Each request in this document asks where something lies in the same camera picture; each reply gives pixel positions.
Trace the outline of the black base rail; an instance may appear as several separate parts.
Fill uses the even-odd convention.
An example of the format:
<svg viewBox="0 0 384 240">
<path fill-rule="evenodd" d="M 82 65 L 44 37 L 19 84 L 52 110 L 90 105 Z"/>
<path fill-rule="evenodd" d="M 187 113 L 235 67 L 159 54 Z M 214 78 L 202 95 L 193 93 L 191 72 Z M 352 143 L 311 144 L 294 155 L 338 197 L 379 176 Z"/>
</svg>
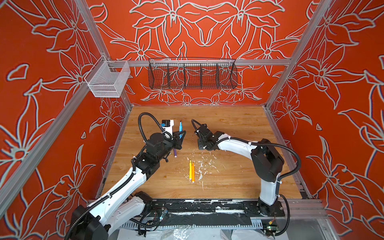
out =
<svg viewBox="0 0 384 240">
<path fill-rule="evenodd" d="M 257 200 L 154 199 L 151 208 L 163 218 L 157 230 L 179 228 L 222 230 L 272 230 L 284 228 L 291 216 L 280 201 L 263 207 Z"/>
</svg>

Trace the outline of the aluminium frame rail left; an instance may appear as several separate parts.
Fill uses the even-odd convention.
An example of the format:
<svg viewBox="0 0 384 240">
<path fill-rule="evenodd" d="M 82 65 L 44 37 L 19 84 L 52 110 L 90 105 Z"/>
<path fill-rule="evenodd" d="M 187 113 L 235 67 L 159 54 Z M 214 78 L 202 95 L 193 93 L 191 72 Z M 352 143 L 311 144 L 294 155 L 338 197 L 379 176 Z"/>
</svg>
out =
<svg viewBox="0 0 384 240">
<path fill-rule="evenodd" d="M 88 1 L 1 1 L 1 215 L 87 94 L 85 76 L 113 61 Z"/>
</svg>

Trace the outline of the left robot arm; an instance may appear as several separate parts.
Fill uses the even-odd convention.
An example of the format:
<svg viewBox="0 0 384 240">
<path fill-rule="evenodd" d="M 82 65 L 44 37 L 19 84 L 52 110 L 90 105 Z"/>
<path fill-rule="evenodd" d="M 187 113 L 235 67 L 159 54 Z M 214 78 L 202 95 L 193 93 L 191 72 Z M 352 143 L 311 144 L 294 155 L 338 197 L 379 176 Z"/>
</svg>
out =
<svg viewBox="0 0 384 240">
<path fill-rule="evenodd" d="M 131 160 L 132 167 L 104 195 L 87 207 L 79 206 L 72 213 L 66 240 L 107 240 L 128 221 L 141 225 L 136 216 L 145 212 L 152 198 L 146 193 L 134 193 L 168 160 L 174 149 L 182 149 L 186 131 L 173 131 L 173 121 L 160 123 L 152 114 L 138 116 L 138 126 L 145 145 Z"/>
</svg>

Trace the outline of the aluminium frame rail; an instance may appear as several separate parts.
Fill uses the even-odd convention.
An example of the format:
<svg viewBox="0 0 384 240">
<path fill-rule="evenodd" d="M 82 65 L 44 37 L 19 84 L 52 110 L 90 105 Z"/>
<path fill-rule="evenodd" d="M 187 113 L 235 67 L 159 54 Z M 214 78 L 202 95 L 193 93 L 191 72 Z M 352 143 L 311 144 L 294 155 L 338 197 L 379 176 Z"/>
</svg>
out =
<svg viewBox="0 0 384 240">
<path fill-rule="evenodd" d="M 197 60 L 162 60 L 150 59 L 143 61 L 107 61 L 109 67 L 122 68 L 125 64 L 129 67 L 147 67 L 150 64 L 235 64 L 236 66 L 288 66 L 291 59 L 197 59 Z"/>
<path fill-rule="evenodd" d="M 85 76 L 113 61 L 88 1 L 1 1 L 1 215 L 87 94 Z"/>
<path fill-rule="evenodd" d="M 292 57 L 290 58 L 290 63 L 285 67 L 282 75 L 274 86 L 272 93 L 270 94 L 264 109 L 270 110 L 274 101 L 277 99 L 277 95 L 280 90 L 283 88 L 285 81 L 288 79 L 290 73 L 293 71 L 295 65 L 298 63 L 299 58 L 305 50 L 306 45 L 308 44 L 310 38 L 314 34 L 316 27 L 319 25 L 320 20 L 325 15 L 326 10 L 330 6 L 332 1 L 320 1 L 317 6 L 312 18 L 309 20 L 308 26 L 306 27 L 301 39 L 299 40 L 295 50 L 293 51 Z"/>
</svg>

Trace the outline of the aluminium frame rail back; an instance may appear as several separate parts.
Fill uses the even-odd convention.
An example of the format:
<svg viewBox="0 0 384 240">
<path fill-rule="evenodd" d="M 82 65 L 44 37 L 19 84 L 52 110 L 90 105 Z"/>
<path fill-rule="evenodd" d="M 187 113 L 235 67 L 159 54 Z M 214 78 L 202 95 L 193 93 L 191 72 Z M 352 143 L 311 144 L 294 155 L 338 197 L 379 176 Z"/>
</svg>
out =
<svg viewBox="0 0 384 240">
<path fill-rule="evenodd" d="M 150 64 L 235 64 L 236 66 L 288 66 L 291 59 L 197 59 L 197 60 L 162 60 L 150 59 L 143 61 L 107 61 L 109 67 L 122 68 L 125 64 L 129 67 L 147 67 Z"/>
</svg>

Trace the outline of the blue marker pen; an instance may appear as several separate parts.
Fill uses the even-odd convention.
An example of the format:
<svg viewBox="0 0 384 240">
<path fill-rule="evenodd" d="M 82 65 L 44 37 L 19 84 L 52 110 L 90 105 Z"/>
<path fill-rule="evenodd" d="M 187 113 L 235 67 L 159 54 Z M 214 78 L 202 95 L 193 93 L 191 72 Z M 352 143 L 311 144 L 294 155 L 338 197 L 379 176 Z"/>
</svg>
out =
<svg viewBox="0 0 384 240">
<path fill-rule="evenodd" d="M 179 132 L 182 132 L 183 131 L 183 125 L 182 125 L 182 121 L 180 121 L 180 124 L 179 124 Z"/>
</svg>

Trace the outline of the yellow marker pen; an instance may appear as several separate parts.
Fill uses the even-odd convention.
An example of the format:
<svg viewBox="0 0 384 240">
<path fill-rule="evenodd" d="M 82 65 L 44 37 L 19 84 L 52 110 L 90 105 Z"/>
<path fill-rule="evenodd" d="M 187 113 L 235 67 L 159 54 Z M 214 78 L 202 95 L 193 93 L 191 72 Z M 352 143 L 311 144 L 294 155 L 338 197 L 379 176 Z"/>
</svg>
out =
<svg viewBox="0 0 384 240">
<path fill-rule="evenodd" d="M 189 162 L 189 180 L 192 181 L 192 161 Z"/>
</svg>

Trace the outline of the white mesh basket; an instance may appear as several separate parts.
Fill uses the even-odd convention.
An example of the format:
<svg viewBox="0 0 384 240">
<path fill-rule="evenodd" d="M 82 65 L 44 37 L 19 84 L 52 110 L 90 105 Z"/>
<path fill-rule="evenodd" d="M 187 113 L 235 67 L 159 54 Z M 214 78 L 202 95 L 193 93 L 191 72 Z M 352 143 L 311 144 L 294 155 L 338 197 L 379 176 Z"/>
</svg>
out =
<svg viewBox="0 0 384 240">
<path fill-rule="evenodd" d="M 108 61 L 101 56 L 85 76 L 96 98 L 119 98 L 131 75 L 128 61 Z"/>
</svg>

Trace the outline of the orange marker pen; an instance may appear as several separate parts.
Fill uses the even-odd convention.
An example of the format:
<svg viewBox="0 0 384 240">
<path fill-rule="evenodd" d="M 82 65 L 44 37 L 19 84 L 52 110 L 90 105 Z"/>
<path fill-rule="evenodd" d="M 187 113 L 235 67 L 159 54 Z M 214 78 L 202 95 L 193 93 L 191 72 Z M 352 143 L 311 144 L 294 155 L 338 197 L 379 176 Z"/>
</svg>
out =
<svg viewBox="0 0 384 240">
<path fill-rule="evenodd" d="M 192 163 L 192 166 L 191 166 L 191 180 L 192 180 L 192 183 L 195 182 L 195 165 L 194 165 L 194 163 Z"/>
</svg>

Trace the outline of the aluminium frame rail right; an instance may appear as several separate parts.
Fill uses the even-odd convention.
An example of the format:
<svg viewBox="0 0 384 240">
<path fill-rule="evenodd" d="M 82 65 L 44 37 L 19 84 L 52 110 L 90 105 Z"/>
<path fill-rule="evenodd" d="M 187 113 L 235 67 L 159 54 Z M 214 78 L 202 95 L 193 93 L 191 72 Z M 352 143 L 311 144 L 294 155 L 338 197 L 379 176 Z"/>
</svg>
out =
<svg viewBox="0 0 384 240">
<path fill-rule="evenodd" d="M 326 10 L 330 6 L 332 1 L 320 1 L 317 6 L 312 18 L 309 20 L 308 26 L 306 27 L 301 39 L 299 40 L 295 50 L 293 51 L 292 57 L 290 58 L 290 63 L 285 67 L 282 75 L 274 86 L 272 93 L 270 94 L 264 109 L 270 110 L 274 101 L 277 99 L 277 95 L 280 90 L 283 88 L 285 81 L 288 79 L 290 73 L 293 71 L 295 65 L 298 63 L 299 58 L 305 50 L 306 45 L 308 44 L 310 38 L 314 34 L 316 27 L 319 25 L 320 20 L 325 15 Z"/>
</svg>

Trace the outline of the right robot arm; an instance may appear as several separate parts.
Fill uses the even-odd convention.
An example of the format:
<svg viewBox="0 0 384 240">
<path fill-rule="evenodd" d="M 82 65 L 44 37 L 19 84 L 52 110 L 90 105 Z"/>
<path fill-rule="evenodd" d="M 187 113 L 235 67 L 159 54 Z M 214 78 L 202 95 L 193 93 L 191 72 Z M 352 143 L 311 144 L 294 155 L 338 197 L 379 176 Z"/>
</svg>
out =
<svg viewBox="0 0 384 240">
<path fill-rule="evenodd" d="M 206 124 L 200 124 L 194 119 L 191 122 L 195 134 L 199 138 L 198 142 L 201 149 L 229 151 L 253 162 L 255 171 L 261 179 L 261 190 L 258 198 L 259 211 L 263 216 L 271 216 L 278 208 L 282 180 L 297 173 L 302 166 L 299 155 L 287 146 L 271 143 L 267 139 L 251 142 L 219 131 L 212 133 Z M 286 150 L 296 158 L 297 163 L 293 170 L 285 174 L 282 173 L 285 160 L 276 148 Z"/>
</svg>

